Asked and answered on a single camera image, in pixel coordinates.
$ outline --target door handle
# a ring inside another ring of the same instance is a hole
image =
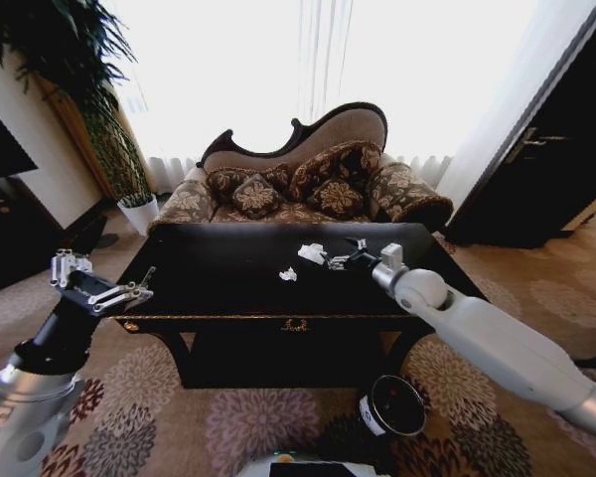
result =
[[[523,146],[544,146],[547,141],[524,141]]]
[[[513,162],[515,162],[515,160],[517,160],[517,158],[519,157],[519,154],[521,154],[521,152],[523,151],[523,148],[525,147],[525,145],[527,143],[540,142],[540,141],[530,141],[531,138],[535,134],[536,134],[535,127],[529,127],[528,129],[526,129],[525,132],[523,133],[523,136],[521,137],[521,139],[519,139],[519,141],[517,141],[517,143],[515,144],[515,147],[512,148],[512,150],[510,151],[510,153],[508,154],[508,156],[506,157],[506,160],[504,162],[506,164],[512,164]]]

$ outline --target black coffee table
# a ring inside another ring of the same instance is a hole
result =
[[[360,387],[397,372],[408,349],[432,332],[407,315],[368,273],[333,271],[297,255],[318,242],[349,254],[346,237],[370,252],[391,242],[410,267],[439,272],[454,287],[483,297],[450,256],[417,224],[162,225],[120,278],[140,280],[151,265],[151,300],[117,321],[170,350],[184,388]],[[283,281],[289,267],[298,281]],[[401,331],[391,352],[379,332]],[[195,332],[188,347],[182,333]]]

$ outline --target dark door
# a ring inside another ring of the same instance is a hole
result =
[[[447,237],[539,246],[595,198],[596,31]]]

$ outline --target floral upholstery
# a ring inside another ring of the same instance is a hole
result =
[[[260,174],[254,174],[236,188],[232,202],[249,219],[261,219],[278,209],[283,199]]]
[[[208,186],[214,191],[221,204],[229,204],[236,188],[256,173],[260,174],[265,181],[281,194],[289,186],[289,165],[284,163],[263,171],[238,167],[221,167],[208,175]]]
[[[236,210],[232,205],[220,206],[215,216],[212,218],[213,223],[223,222],[254,222],[248,219],[241,212]],[[302,223],[302,224],[322,224],[326,222],[337,222],[335,219],[326,216],[320,212],[312,211],[306,204],[298,204],[296,202],[284,202],[280,207],[271,214],[259,219],[257,222],[270,223]],[[370,222],[367,216],[353,217],[350,221],[345,222]]]
[[[159,224],[209,222],[217,209],[210,188],[200,181],[183,181],[150,224],[149,232]]]
[[[325,149],[298,166],[289,184],[288,197],[303,202],[334,176],[363,190],[368,177],[377,168],[380,154],[379,147],[367,141],[347,141]]]
[[[358,215],[363,202],[362,195],[342,179],[329,179],[307,199],[312,209],[341,221]]]
[[[381,150],[376,144],[366,141],[350,141],[337,147],[342,148],[340,177],[357,191],[363,191],[369,177],[377,170]]]
[[[419,222],[431,232],[453,212],[452,201],[438,195],[401,162],[390,163],[369,179],[370,217],[376,222]]]

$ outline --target white curtain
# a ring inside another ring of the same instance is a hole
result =
[[[418,170],[435,156],[436,173],[490,104],[538,1],[108,0],[138,61],[116,87],[161,190],[226,129],[271,151],[292,117],[357,100],[384,110],[388,153]]]

